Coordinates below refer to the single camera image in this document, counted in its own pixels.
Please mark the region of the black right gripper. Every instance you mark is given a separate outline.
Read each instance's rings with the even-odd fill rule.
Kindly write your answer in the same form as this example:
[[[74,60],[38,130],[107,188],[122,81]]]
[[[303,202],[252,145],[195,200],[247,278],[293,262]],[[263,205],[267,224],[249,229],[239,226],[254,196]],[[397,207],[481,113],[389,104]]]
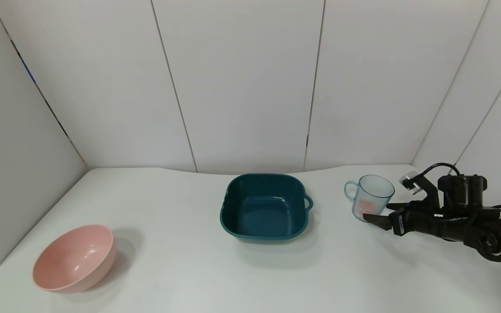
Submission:
[[[433,207],[406,202],[388,203],[386,208],[393,210],[389,216],[364,213],[363,218],[366,222],[383,230],[393,229],[397,236],[403,236],[410,232],[442,236],[440,221],[434,216]]]

